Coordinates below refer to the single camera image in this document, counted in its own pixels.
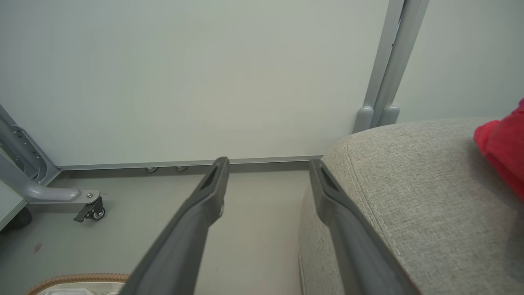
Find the red fabric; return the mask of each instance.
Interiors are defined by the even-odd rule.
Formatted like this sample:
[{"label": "red fabric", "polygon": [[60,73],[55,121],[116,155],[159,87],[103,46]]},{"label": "red fabric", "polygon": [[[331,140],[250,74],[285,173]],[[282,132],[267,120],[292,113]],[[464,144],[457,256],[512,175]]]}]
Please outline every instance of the red fabric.
[{"label": "red fabric", "polygon": [[524,200],[524,99],[501,121],[478,127],[474,140],[482,155]]}]

